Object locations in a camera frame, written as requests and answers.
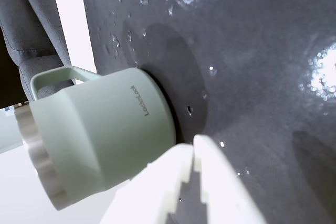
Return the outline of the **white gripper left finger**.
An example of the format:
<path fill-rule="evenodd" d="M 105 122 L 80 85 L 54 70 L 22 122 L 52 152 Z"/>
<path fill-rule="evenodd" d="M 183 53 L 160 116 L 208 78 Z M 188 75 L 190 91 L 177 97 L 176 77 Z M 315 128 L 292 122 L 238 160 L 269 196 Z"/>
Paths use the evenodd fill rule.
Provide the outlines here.
<path fill-rule="evenodd" d="M 178 144 L 118 189 L 101 223 L 166 223 L 190 181 L 194 147 Z"/>

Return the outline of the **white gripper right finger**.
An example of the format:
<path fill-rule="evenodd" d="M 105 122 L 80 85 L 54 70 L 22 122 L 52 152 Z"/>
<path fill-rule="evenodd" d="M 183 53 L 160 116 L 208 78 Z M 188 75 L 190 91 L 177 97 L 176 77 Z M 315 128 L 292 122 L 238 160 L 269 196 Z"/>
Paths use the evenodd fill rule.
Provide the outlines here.
<path fill-rule="evenodd" d="M 228 158 L 207 135 L 194 136 L 194 171 L 208 223 L 265 223 L 266 219 Z"/>

